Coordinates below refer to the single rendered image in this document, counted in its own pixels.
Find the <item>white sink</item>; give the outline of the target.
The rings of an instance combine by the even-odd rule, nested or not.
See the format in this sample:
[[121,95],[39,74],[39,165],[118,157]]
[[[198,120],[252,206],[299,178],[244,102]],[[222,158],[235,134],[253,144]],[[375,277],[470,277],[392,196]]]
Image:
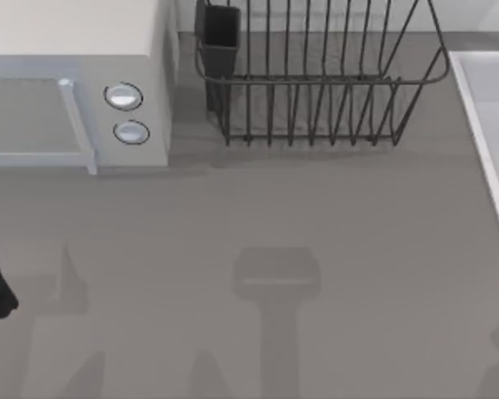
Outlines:
[[499,51],[449,57],[499,222]]

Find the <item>pale microwave oven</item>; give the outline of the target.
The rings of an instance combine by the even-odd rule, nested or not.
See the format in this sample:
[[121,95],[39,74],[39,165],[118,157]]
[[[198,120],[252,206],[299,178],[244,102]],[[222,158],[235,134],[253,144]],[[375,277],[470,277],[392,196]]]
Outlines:
[[[98,170],[167,165],[180,59],[175,0],[0,0],[0,55],[13,54],[78,58]],[[121,81],[144,96],[133,111],[104,99]],[[146,143],[116,139],[113,126],[128,120],[149,128]]]

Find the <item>dark grey cutlery holder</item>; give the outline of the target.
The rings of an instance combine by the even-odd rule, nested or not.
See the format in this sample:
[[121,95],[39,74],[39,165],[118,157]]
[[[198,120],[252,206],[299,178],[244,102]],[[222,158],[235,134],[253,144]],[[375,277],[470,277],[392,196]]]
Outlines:
[[241,10],[231,5],[215,5],[210,0],[196,0],[195,36],[205,70],[207,111],[213,111],[217,88],[209,78],[231,80],[240,48]]

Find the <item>round silver microwave knob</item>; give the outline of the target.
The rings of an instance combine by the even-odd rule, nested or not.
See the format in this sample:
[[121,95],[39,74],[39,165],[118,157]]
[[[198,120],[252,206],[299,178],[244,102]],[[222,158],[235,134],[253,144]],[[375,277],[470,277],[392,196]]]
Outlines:
[[128,82],[106,86],[103,91],[106,103],[119,111],[133,111],[141,106],[144,96],[141,90]]
[[116,139],[124,145],[143,145],[151,137],[149,128],[136,120],[116,123],[112,132]]

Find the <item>glass microwave door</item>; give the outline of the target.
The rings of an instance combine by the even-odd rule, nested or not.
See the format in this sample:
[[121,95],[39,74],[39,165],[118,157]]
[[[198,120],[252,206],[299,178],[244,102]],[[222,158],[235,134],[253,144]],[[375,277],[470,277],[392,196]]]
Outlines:
[[0,55],[0,167],[98,171],[74,56]]

